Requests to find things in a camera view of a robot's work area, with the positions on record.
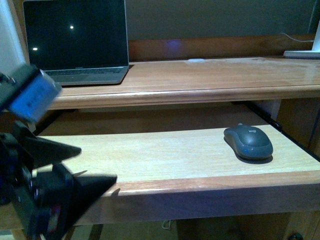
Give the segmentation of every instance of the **wall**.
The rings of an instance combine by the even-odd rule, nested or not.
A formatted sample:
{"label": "wall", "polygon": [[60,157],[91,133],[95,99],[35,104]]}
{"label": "wall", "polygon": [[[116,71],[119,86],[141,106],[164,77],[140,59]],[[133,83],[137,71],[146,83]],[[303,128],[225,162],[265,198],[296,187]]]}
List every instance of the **wall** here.
{"label": "wall", "polygon": [[317,0],[126,0],[128,38],[314,33],[318,7]]}

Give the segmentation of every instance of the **floor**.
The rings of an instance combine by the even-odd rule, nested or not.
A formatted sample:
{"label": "floor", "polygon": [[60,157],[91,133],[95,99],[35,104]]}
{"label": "floor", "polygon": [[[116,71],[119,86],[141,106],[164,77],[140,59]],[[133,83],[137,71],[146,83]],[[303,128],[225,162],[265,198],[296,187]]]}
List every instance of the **floor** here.
{"label": "floor", "polygon": [[[212,217],[172,221],[111,223],[92,236],[92,225],[78,226],[71,240],[242,240],[234,217]],[[13,240],[10,231],[0,231],[0,240]]]}

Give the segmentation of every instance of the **light wood surface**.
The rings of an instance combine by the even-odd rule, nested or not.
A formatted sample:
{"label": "light wood surface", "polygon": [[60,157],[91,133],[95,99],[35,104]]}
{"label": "light wood surface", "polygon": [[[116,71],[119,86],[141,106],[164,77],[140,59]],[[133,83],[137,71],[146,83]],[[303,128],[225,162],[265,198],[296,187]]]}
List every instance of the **light wood surface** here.
{"label": "light wood surface", "polygon": [[320,97],[320,61],[135,62],[120,85],[65,87],[51,109]]}
{"label": "light wood surface", "polygon": [[[265,164],[238,160],[224,128],[47,138],[82,148],[65,161],[74,173],[118,175],[80,225],[318,210],[320,163],[271,126],[259,128],[274,145]],[[0,212],[0,229],[21,227],[10,205]]]}

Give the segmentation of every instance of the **desk top shelf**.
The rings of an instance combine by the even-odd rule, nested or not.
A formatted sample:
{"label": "desk top shelf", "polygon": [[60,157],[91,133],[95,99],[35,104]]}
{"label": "desk top shelf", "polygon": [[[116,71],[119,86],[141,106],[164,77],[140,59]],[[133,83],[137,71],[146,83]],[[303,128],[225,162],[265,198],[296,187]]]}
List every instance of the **desk top shelf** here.
{"label": "desk top shelf", "polygon": [[51,109],[320,97],[320,60],[134,62],[119,85],[65,87]]}

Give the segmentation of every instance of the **white device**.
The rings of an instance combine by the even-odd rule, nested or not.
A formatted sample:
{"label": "white device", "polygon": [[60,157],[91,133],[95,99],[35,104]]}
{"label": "white device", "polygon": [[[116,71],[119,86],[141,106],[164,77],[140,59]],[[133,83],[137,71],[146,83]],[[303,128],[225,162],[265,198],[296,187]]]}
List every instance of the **white device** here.
{"label": "white device", "polygon": [[288,59],[320,59],[320,22],[315,33],[312,50],[286,50],[283,55]]}

